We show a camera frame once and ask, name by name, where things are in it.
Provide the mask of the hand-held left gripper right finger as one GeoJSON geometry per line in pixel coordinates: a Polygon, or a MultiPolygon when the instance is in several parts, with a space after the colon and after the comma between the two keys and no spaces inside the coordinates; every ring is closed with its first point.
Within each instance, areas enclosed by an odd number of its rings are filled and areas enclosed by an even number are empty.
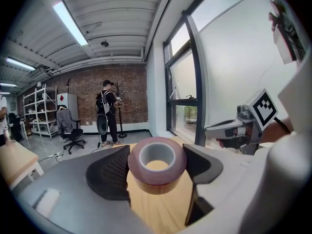
{"type": "Polygon", "coordinates": [[[254,156],[183,146],[193,182],[183,234],[281,234],[295,230],[312,176],[312,132],[281,138],[254,156]]]}

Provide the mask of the white metal shelving unit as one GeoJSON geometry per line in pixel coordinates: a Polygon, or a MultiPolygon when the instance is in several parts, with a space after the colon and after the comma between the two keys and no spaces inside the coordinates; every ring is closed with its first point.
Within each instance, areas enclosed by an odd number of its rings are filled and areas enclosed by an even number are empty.
{"type": "Polygon", "coordinates": [[[43,85],[23,96],[23,111],[31,133],[52,139],[57,130],[57,87],[43,85]]]}

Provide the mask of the light wooden table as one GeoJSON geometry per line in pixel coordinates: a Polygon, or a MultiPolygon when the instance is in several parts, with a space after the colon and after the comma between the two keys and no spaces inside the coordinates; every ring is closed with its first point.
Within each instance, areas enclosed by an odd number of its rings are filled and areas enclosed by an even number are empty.
{"type": "Polygon", "coordinates": [[[10,190],[13,190],[31,172],[42,176],[39,157],[19,142],[11,142],[0,147],[0,173],[10,190]]]}

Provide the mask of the black office chair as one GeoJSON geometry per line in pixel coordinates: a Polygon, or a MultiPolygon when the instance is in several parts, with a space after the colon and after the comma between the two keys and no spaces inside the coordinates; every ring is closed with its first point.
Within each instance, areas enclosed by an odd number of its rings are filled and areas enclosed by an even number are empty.
{"type": "Polygon", "coordinates": [[[79,124],[80,124],[80,119],[78,120],[74,120],[72,118],[72,127],[73,127],[73,130],[71,133],[62,133],[60,135],[60,137],[65,141],[65,142],[69,142],[67,144],[65,144],[63,146],[63,150],[67,150],[68,151],[68,154],[71,155],[72,152],[71,152],[71,149],[74,147],[74,146],[78,146],[78,147],[81,147],[84,149],[84,145],[86,143],[86,141],[84,139],[82,139],[82,136],[84,134],[83,130],[81,128],[79,128],[79,124]]]}

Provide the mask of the gray jacket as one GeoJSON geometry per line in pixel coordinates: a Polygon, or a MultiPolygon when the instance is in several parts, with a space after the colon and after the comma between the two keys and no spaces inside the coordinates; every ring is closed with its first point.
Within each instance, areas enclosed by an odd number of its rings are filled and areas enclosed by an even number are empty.
{"type": "Polygon", "coordinates": [[[63,106],[60,106],[57,111],[57,127],[60,135],[62,133],[71,133],[73,130],[71,112],[63,106]]]}

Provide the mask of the long ceiling light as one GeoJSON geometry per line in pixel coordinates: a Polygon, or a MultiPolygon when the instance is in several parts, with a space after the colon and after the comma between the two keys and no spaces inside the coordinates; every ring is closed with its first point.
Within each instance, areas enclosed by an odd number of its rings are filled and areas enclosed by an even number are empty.
{"type": "Polygon", "coordinates": [[[13,65],[17,65],[19,67],[22,67],[22,68],[25,68],[25,69],[28,69],[28,70],[31,70],[31,71],[34,71],[35,70],[35,67],[31,66],[31,65],[28,65],[26,63],[23,63],[23,62],[20,62],[18,60],[15,60],[13,58],[9,58],[7,57],[6,59],[6,62],[10,63],[10,64],[13,64],[13,65]]]}
{"type": "Polygon", "coordinates": [[[80,46],[85,46],[88,44],[84,35],[80,31],[79,27],[75,23],[73,17],[66,8],[64,2],[60,1],[53,6],[54,11],[59,16],[62,23],[66,26],[71,35],[80,44],[80,46]]]}

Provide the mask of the black coat rack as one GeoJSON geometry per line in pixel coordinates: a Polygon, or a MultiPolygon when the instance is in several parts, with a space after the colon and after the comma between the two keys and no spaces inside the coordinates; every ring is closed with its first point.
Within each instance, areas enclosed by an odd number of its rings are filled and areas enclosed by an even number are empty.
{"type": "MultiPolygon", "coordinates": [[[[114,83],[114,86],[115,86],[115,94],[117,97],[119,97],[119,89],[120,87],[123,85],[123,83],[118,83],[118,82],[115,82],[114,83]]],[[[118,135],[119,138],[126,138],[127,137],[127,134],[124,133],[123,131],[123,127],[122,127],[122,118],[121,118],[121,104],[118,105],[118,116],[119,116],[119,125],[120,125],[120,134],[118,135]]]]}

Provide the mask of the person's right forearm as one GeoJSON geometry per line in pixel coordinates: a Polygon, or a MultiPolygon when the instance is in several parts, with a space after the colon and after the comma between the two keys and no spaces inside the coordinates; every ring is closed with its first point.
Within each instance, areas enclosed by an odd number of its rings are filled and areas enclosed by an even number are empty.
{"type": "Polygon", "coordinates": [[[293,131],[293,125],[289,118],[281,120],[286,127],[288,128],[289,132],[283,127],[277,123],[276,121],[273,121],[270,123],[270,125],[264,130],[262,134],[261,143],[269,143],[269,142],[276,142],[283,136],[289,135],[293,131]]]}

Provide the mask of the brown tape roll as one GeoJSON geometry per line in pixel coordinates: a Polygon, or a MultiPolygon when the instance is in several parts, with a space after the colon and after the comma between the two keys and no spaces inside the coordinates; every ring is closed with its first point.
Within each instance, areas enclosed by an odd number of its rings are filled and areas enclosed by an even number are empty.
{"type": "Polygon", "coordinates": [[[130,151],[128,167],[138,187],[152,195],[172,191],[187,165],[186,154],[180,144],[165,137],[150,137],[140,141],[130,151]],[[153,161],[162,161],[168,167],[155,170],[147,167],[153,161]]]}

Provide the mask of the black oval bag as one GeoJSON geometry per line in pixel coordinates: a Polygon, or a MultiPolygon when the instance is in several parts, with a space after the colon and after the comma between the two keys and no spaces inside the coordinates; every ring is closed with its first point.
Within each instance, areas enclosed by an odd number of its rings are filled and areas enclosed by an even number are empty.
{"type": "Polygon", "coordinates": [[[105,135],[108,129],[108,119],[105,114],[97,115],[97,130],[100,135],[105,135]]]}

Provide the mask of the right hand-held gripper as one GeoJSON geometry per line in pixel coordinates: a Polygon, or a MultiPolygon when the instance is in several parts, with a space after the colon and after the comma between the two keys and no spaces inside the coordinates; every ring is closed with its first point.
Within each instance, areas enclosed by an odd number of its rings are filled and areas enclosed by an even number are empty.
{"type": "Polygon", "coordinates": [[[223,138],[225,148],[239,149],[242,154],[254,155],[264,130],[277,115],[266,89],[257,91],[245,104],[237,106],[236,118],[205,127],[208,138],[223,138]]]}

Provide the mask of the black window frame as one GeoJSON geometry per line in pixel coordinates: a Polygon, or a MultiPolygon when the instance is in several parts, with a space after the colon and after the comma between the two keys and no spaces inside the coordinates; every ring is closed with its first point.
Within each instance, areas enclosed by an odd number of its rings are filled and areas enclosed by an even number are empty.
{"type": "Polygon", "coordinates": [[[192,15],[182,17],[163,43],[166,128],[190,143],[204,146],[207,110],[205,58],[192,15]]]}

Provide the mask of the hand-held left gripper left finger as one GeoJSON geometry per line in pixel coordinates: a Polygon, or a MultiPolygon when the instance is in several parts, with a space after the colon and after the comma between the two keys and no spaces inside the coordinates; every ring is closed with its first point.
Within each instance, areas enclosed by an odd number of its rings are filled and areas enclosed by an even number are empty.
{"type": "Polygon", "coordinates": [[[131,209],[129,145],[63,161],[26,187],[18,203],[44,234],[153,234],[131,209]]]}

